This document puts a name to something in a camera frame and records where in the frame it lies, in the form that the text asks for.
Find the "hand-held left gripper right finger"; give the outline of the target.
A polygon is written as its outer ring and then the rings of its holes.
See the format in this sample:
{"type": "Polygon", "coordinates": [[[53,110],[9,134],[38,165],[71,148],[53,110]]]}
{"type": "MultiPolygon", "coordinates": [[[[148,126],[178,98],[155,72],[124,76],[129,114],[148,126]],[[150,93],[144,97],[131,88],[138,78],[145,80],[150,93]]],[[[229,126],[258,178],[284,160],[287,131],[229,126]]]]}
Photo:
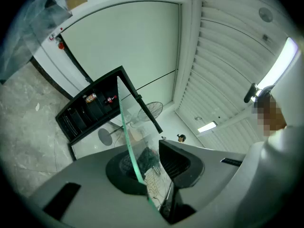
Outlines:
{"type": "Polygon", "coordinates": [[[213,201],[230,182],[245,155],[169,140],[159,141],[160,162],[171,179],[160,213],[175,224],[213,201]]]}

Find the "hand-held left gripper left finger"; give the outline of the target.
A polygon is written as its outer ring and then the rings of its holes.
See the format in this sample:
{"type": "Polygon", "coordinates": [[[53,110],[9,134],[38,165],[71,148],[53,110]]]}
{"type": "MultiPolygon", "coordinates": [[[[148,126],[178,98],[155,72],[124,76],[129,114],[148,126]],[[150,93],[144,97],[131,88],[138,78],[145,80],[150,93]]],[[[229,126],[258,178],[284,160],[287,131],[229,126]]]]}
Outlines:
{"type": "Polygon", "coordinates": [[[53,222],[74,228],[165,228],[168,223],[145,185],[127,177],[120,162],[125,145],[88,155],[51,177],[30,201],[53,222]]]}

